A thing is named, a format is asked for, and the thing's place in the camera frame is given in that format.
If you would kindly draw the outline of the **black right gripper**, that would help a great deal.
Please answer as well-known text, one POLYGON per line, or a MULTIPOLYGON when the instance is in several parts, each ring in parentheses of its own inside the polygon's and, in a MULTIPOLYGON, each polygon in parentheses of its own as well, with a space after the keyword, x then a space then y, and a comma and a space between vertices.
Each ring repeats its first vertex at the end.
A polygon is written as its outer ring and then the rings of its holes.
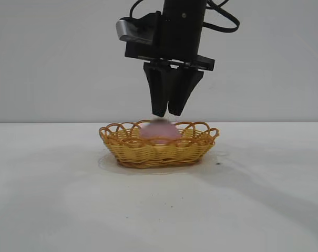
MULTIPOLYGON (((165 1, 162 11, 141 18, 124 19, 125 57, 149 61, 164 60, 173 65, 187 65, 212 71, 215 60, 198 54, 206 1, 165 1)), ((178 68, 173 77, 169 65, 145 62, 152 114, 180 116, 203 71, 178 68)))

